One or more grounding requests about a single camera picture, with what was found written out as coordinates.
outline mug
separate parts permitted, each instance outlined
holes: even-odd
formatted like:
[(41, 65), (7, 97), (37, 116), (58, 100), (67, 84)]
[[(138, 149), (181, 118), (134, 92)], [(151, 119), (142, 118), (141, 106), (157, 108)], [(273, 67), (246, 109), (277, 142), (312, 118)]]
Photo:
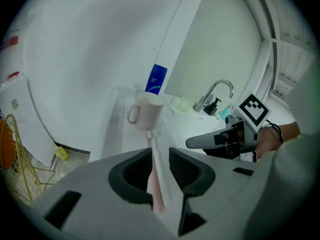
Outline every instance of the mug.
[[(151, 92), (139, 92), (133, 105), (127, 114), (127, 120), (141, 130), (153, 130), (160, 114), (165, 106), (165, 101), (158, 95)], [(135, 119), (131, 120), (130, 115), (136, 109)]]

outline faucet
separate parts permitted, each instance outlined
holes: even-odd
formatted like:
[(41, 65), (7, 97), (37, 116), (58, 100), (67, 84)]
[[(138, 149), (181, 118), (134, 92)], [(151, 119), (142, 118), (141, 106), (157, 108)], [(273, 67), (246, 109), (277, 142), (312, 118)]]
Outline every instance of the faucet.
[(229, 98), (232, 99), (234, 97), (234, 95), (235, 95), (234, 85), (228, 80), (224, 80), (224, 79), (223, 80), (218, 80), (210, 87), (210, 89), (207, 91), (206, 95), (202, 96), (201, 99), (198, 101), (198, 103), (196, 103), (193, 106), (193, 109), (195, 111), (200, 112), (206, 105), (208, 105), (209, 96), (211, 95), (212, 91), (214, 90), (214, 88), (218, 84), (226, 84), (227, 86), (229, 86), (229, 88), (230, 88)]

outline soap dispenser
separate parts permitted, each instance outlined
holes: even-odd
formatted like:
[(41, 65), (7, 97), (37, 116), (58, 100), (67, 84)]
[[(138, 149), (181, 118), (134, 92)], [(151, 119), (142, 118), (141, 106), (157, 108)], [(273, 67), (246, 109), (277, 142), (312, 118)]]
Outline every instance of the soap dispenser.
[(220, 99), (215, 98), (215, 101), (212, 102), (210, 105), (206, 106), (203, 111), (206, 112), (209, 116), (213, 116), (217, 112), (217, 103), (221, 102)]

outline red label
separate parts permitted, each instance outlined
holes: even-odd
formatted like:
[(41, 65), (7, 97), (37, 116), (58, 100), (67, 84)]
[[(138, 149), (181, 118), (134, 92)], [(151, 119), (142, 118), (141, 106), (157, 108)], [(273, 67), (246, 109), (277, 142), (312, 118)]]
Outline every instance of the red label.
[(6, 41), (4, 41), (1, 46), (0, 46), (0, 51), (6, 49), (9, 46), (14, 46), (18, 44), (18, 36), (13, 36), (10, 37), (9, 39), (7, 39)]

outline orange object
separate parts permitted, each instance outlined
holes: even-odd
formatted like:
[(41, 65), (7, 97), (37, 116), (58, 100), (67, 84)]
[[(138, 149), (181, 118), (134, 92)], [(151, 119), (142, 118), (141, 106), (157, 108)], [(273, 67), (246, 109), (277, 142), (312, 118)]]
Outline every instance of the orange object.
[(11, 129), (7, 124), (4, 125), (4, 120), (0, 119), (0, 156), (1, 156), (1, 163), (2, 168), (8, 170), (10, 165), (15, 157), (15, 147), (16, 142), (13, 140), (13, 134)]

